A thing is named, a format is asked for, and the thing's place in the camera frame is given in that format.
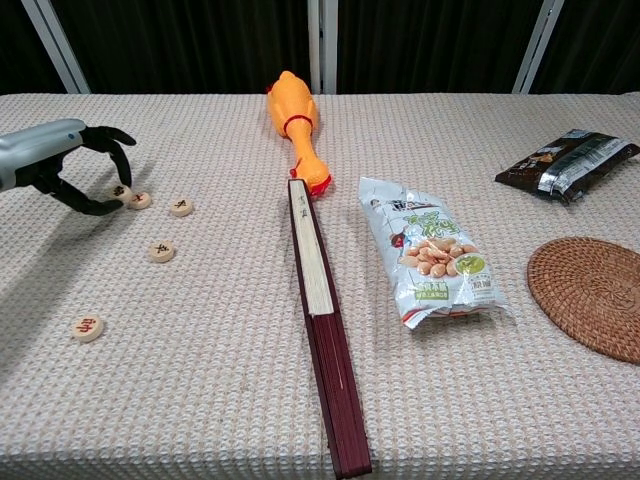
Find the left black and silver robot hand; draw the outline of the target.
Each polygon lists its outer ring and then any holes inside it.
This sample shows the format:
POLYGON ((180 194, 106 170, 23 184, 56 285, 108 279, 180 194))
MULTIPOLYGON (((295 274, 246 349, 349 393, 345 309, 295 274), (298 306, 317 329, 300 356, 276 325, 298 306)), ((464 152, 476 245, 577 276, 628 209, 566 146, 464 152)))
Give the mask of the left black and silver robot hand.
POLYGON ((106 153, 120 183, 130 187, 132 174, 122 147, 136 144, 126 132, 110 126, 89 127, 79 119, 60 119, 1 136, 1 190, 33 186, 73 210, 105 216, 126 205, 120 199, 99 202, 59 177, 67 154, 80 147, 106 153))

